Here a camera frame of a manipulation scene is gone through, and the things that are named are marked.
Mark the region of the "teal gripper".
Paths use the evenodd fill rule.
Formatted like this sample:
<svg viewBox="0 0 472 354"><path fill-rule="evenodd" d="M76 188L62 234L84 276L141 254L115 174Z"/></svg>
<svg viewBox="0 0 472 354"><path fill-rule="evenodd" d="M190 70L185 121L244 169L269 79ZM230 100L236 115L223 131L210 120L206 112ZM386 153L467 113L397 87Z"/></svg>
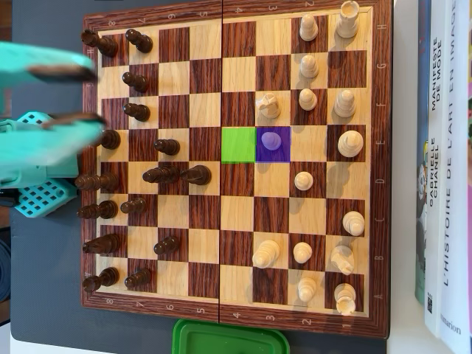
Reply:
<svg viewBox="0 0 472 354"><path fill-rule="evenodd" d="M10 41L1 42L1 90L20 83L95 82L87 56ZM1 134L1 188L42 184L48 178L78 176L77 154L95 143L106 120L92 113L61 114L29 130Z"/></svg>

